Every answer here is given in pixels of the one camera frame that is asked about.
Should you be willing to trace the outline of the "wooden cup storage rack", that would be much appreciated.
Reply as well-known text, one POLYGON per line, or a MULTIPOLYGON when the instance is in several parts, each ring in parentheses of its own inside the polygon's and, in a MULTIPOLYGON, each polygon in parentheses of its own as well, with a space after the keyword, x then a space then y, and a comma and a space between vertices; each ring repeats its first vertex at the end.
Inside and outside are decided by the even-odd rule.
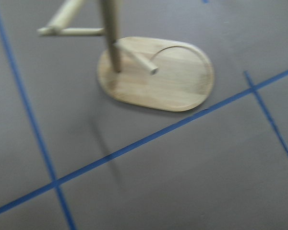
POLYGON ((115 100, 157 110, 183 112, 201 105, 210 95, 215 72, 209 57, 198 47, 179 41, 120 37, 118 6, 100 1, 101 28, 71 28, 84 5, 66 0, 39 36, 103 36, 107 49, 97 66, 103 91, 115 100))

